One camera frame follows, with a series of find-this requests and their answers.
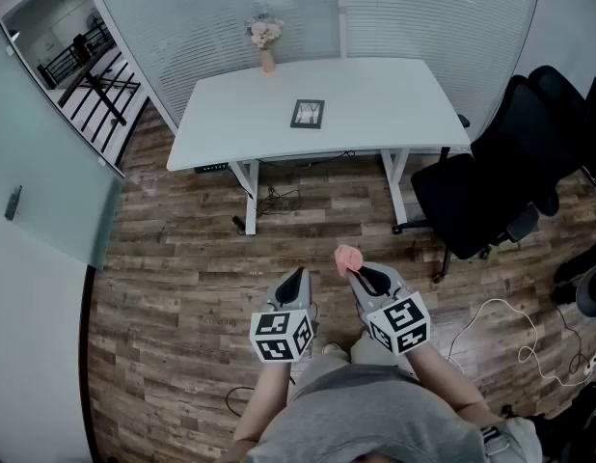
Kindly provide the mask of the black picture frame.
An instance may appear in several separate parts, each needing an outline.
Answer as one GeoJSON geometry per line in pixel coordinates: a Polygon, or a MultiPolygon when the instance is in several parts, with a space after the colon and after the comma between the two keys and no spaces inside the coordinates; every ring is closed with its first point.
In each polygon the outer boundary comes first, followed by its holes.
{"type": "Polygon", "coordinates": [[[290,121],[291,128],[320,129],[325,101],[319,99],[297,99],[290,121]]]}

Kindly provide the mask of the pastel flower bouquet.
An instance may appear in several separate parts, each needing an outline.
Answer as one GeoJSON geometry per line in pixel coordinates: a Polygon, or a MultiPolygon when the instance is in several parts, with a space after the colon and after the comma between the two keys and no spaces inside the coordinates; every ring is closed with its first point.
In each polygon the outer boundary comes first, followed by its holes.
{"type": "Polygon", "coordinates": [[[245,32],[259,50],[268,49],[282,35],[284,22],[268,12],[254,14],[245,21],[245,32]]]}

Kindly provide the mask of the black metal railing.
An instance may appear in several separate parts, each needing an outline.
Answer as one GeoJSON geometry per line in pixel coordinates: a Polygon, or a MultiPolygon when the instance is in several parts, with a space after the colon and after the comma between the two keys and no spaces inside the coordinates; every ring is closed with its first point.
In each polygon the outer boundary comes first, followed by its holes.
{"type": "Polygon", "coordinates": [[[83,138],[118,165],[148,96],[105,23],[96,20],[37,74],[83,138]]]}

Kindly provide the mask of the person's right forearm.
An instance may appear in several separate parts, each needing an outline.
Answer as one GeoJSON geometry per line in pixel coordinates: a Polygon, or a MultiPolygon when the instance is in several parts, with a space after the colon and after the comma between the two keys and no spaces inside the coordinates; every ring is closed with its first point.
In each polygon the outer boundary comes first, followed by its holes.
{"type": "Polygon", "coordinates": [[[477,387],[430,342],[410,350],[406,357],[423,387],[445,401],[466,422],[485,427],[500,419],[490,412],[477,387]]]}

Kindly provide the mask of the frosted glass door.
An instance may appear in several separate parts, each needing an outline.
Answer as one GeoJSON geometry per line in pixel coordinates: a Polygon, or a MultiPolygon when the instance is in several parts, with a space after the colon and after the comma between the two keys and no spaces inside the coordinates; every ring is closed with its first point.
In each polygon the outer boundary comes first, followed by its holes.
{"type": "Polygon", "coordinates": [[[124,179],[41,90],[0,28],[0,214],[45,244],[101,268],[124,179]]]}

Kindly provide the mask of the black office chair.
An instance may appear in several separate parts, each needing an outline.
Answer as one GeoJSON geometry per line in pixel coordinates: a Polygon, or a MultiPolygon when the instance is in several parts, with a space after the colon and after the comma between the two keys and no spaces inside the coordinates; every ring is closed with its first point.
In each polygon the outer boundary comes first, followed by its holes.
{"type": "Polygon", "coordinates": [[[577,170],[555,102],[531,77],[513,76],[500,107],[468,153],[450,156],[411,177],[423,219],[395,234],[430,228],[445,245],[443,280],[451,258],[487,259],[504,241],[532,232],[540,214],[558,211],[555,187],[577,170]]]}

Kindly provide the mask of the person's grey shirt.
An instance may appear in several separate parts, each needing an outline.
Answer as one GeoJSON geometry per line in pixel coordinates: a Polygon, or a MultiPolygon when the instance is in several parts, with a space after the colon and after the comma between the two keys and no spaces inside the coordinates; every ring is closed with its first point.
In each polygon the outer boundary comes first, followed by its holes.
{"type": "Polygon", "coordinates": [[[486,463],[480,429],[409,374],[347,365],[309,383],[274,418],[245,463],[486,463]]]}

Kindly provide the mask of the light grey striped garment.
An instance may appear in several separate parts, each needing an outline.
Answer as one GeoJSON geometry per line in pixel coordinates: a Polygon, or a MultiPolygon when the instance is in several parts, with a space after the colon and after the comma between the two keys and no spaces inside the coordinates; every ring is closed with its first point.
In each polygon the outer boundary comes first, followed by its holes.
{"type": "Polygon", "coordinates": [[[542,463],[533,422],[516,417],[481,429],[487,463],[542,463]]]}

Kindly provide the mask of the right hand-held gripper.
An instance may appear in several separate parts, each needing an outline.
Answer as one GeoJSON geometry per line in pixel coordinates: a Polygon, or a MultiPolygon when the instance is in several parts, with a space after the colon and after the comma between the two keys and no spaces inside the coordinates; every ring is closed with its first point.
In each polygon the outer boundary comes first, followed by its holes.
{"type": "MultiPolygon", "coordinates": [[[[352,292],[361,307],[372,307],[372,295],[394,295],[400,275],[393,268],[366,261],[360,273],[347,273],[352,292]]],[[[430,315],[416,291],[366,315],[374,340],[395,356],[408,353],[430,340],[430,315]]]]}

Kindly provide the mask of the pink cloth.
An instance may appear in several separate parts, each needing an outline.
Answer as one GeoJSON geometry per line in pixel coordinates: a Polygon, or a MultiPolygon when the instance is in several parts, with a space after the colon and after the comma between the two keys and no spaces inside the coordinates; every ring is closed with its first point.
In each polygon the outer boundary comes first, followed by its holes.
{"type": "Polygon", "coordinates": [[[348,272],[359,272],[364,264],[361,251],[345,244],[336,248],[334,257],[337,271],[341,277],[345,277],[348,272]]]}

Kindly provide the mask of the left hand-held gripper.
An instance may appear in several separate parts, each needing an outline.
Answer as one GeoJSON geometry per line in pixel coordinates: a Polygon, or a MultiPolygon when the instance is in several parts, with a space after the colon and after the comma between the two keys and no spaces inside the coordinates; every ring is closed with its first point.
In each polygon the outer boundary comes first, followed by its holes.
{"type": "Polygon", "coordinates": [[[315,338],[311,276],[305,267],[286,272],[267,291],[267,301],[251,316],[250,342],[263,363],[299,362],[315,338]]]}

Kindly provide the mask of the white table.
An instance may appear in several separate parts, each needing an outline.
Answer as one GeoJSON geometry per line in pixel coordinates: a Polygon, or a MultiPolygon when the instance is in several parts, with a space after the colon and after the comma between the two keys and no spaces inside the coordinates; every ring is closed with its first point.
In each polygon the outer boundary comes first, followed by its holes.
{"type": "Polygon", "coordinates": [[[247,193],[246,234],[257,224],[263,160],[377,151],[397,223],[407,216],[399,183],[410,152],[465,149],[470,138],[426,63],[335,58],[247,68],[199,81],[169,155],[171,172],[228,163],[247,193]],[[325,101],[320,129],[291,128],[297,99],[325,101]]]}

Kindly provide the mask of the person's beige trousers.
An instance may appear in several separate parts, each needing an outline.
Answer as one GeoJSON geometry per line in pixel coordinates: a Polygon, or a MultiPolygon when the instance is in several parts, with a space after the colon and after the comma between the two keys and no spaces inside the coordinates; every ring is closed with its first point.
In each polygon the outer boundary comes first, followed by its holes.
{"type": "Polygon", "coordinates": [[[392,367],[399,370],[404,378],[418,382],[418,378],[405,356],[394,356],[378,341],[374,340],[367,331],[364,331],[362,336],[350,348],[347,357],[339,358],[332,355],[323,355],[322,353],[313,355],[292,389],[289,399],[298,396],[309,384],[315,382],[321,376],[346,366],[392,367]]]}

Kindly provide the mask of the person's left forearm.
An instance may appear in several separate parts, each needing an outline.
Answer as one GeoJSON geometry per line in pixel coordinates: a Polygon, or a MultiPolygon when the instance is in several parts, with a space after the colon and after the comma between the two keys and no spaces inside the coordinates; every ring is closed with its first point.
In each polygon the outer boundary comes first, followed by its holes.
{"type": "Polygon", "coordinates": [[[266,427],[286,407],[291,364],[267,363],[236,426],[234,442],[257,443],[266,427]]]}

